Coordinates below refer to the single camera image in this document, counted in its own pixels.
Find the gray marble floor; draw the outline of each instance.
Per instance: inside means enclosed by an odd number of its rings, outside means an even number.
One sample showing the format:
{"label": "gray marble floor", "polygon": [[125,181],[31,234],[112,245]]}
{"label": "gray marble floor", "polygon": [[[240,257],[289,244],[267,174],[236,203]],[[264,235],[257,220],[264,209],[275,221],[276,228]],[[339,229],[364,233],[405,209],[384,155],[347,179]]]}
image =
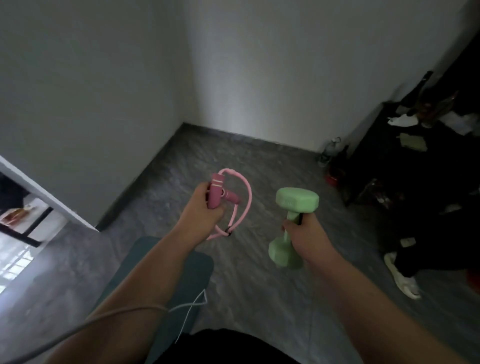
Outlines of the gray marble floor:
{"label": "gray marble floor", "polygon": [[[301,363],[361,363],[342,326],[305,269],[279,269],[268,258],[285,212],[280,187],[320,195],[317,216],[335,247],[403,310],[473,363],[480,361],[480,297],[461,272],[418,274],[423,299],[393,283],[378,248],[393,240],[388,220],[371,206],[345,208],[326,184],[313,153],[184,125],[140,177],[140,188],[104,232],[68,224],[0,295],[0,358],[21,354],[81,322],[133,242],[161,237],[194,187],[221,168],[250,181],[251,212],[229,238],[202,244],[215,270],[194,331],[231,328],[257,336]],[[229,187],[245,196],[233,177]]]}

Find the wine bottle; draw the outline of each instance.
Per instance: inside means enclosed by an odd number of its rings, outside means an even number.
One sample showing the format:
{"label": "wine bottle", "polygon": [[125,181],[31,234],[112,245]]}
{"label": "wine bottle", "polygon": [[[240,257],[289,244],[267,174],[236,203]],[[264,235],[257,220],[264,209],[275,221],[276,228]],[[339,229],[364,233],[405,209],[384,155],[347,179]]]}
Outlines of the wine bottle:
{"label": "wine bottle", "polygon": [[421,89],[425,86],[427,81],[430,79],[432,76],[433,71],[428,71],[421,81],[418,83],[418,85],[415,86],[413,90],[411,90],[408,94],[405,95],[405,97],[400,101],[400,105],[396,109],[396,113],[399,115],[407,113],[412,107],[415,106],[417,103],[417,100],[420,96],[420,91]]}

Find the green cloth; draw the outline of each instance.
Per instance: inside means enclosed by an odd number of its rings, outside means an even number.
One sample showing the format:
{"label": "green cloth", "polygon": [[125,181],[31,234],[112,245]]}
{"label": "green cloth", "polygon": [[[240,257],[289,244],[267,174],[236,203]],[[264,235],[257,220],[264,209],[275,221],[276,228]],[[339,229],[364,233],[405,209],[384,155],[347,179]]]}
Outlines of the green cloth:
{"label": "green cloth", "polygon": [[[97,307],[112,291],[125,279],[130,271],[137,265],[140,260],[152,249],[159,241],[159,238],[153,236],[145,236],[138,239],[130,249],[128,255],[123,260],[119,269],[107,284],[95,307]],[[206,254],[199,252],[191,252],[183,267],[180,281],[177,284],[175,293],[167,303],[168,308],[178,306],[182,303],[191,303],[198,294],[208,286],[210,277],[213,273],[213,259]],[[180,329],[185,319],[189,307],[183,307],[172,313],[167,314],[160,323],[155,335],[154,342],[148,353],[145,364],[151,364],[176,340],[180,334]],[[194,306],[185,323],[182,332],[190,332],[195,319],[200,310],[199,306]]]}

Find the bottle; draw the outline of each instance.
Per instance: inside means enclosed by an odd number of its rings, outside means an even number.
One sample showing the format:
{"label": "bottle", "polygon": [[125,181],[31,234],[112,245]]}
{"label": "bottle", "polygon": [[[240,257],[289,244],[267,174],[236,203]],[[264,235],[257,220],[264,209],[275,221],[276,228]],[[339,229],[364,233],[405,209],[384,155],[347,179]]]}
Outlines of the bottle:
{"label": "bottle", "polygon": [[328,162],[332,159],[332,157],[336,153],[336,145],[341,142],[342,139],[340,137],[333,138],[325,147],[324,151],[317,159],[317,163],[320,167],[325,167]]}
{"label": "bottle", "polygon": [[400,101],[400,105],[396,109],[396,113],[398,115],[407,113],[408,111],[410,111],[410,109],[412,109],[415,106],[420,96],[421,89],[425,86],[425,84],[430,79],[432,74],[433,74],[433,71],[428,71],[423,76],[423,78],[418,83],[418,85],[416,85],[415,88],[411,90],[408,94],[406,94],[405,97]]}

